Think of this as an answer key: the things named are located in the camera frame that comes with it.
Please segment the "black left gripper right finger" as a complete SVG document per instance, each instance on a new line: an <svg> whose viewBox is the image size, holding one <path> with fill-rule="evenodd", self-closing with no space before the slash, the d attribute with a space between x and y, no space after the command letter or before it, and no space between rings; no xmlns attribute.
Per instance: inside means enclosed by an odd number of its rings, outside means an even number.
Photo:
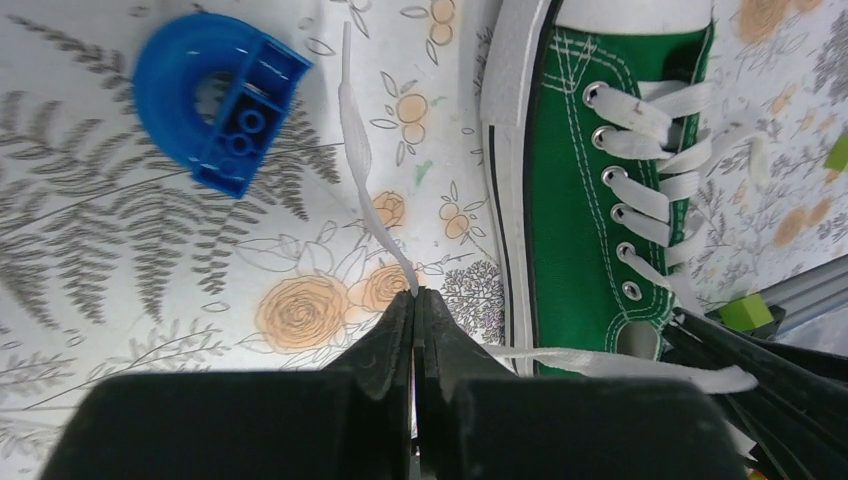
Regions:
<svg viewBox="0 0 848 480"><path fill-rule="evenodd" d="M425 479L741 479L717 406L667 380L521 378L455 322L442 296L413 310Z"/></svg>

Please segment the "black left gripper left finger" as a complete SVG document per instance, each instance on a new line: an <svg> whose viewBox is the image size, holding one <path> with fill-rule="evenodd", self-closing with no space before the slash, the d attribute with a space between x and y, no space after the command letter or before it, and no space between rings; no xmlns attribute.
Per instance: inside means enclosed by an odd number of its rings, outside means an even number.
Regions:
<svg viewBox="0 0 848 480"><path fill-rule="evenodd" d="M395 296L320 370L120 375L83 399L45 479L405 479L409 317Z"/></svg>

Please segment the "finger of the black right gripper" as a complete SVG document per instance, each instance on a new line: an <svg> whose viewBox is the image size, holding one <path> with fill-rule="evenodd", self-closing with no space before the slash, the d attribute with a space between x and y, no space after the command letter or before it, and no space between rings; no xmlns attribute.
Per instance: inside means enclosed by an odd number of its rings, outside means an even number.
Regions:
<svg viewBox="0 0 848 480"><path fill-rule="evenodd" d="M662 336L665 359L714 369L738 366L757 385L716 399L731 424L754 441L743 459L767 479L847 476L847 360L759 340L678 311Z"/></svg>

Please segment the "green canvas sneaker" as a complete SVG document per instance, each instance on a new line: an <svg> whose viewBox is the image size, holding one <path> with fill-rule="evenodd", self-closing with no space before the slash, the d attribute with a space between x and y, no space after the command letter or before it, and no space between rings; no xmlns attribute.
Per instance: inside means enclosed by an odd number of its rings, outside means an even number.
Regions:
<svg viewBox="0 0 848 480"><path fill-rule="evenodd" d="M700 306L689 261L706 230L688 214L710 168L751 125L704 129L709 1L505 1L480 98L483 149L515 375L668 378L746 392L737 366L659 360L676 308Z"/></svg>

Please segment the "lime green block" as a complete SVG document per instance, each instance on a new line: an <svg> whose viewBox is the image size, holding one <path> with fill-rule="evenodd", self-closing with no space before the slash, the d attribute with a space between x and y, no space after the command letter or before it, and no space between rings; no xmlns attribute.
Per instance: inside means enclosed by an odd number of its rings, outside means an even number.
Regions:
<svg viewBox="0 0 848 480"><path fill-rule="evenodd" d="M718 309L721 322L739 332L749 332L774 322L766 301L760 293L750 294Z"/></svg>

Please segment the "floral table mat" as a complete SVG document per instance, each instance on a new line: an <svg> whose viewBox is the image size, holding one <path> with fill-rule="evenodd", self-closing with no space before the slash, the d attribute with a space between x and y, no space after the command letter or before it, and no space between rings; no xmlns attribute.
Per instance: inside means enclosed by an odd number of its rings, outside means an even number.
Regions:
<svg viewBox="0 0 848 480"><path fill-rule="evenodd" d="M338 120L342 28L373 150L368 188L420 281L476 341L504 297L478 105L496 1L5 1L1 5L1 474L33 478L80 399L121 374L319 368L405 286L362 224ZM131 77L161 25L243 20L313 64L245 197L194 181L140 126ZM768 137L770 180L739 145L691 216L702 307L759 293L797 344L847 349L808 318L846 282L796 289L847 256L847 5L718 1L708 62L725 122Z"/></svg>

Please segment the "blue plastic cap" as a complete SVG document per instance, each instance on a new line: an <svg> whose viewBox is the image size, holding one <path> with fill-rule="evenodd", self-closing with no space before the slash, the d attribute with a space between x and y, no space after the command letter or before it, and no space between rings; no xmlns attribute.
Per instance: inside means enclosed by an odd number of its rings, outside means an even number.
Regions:
<svg viewBox="0 0 848 480"><path fill-rule="evenodd" d="M311 62L239 19L195 13L158 28L132 76L153 144L195 181L233 198L248 191Z"/></svg>

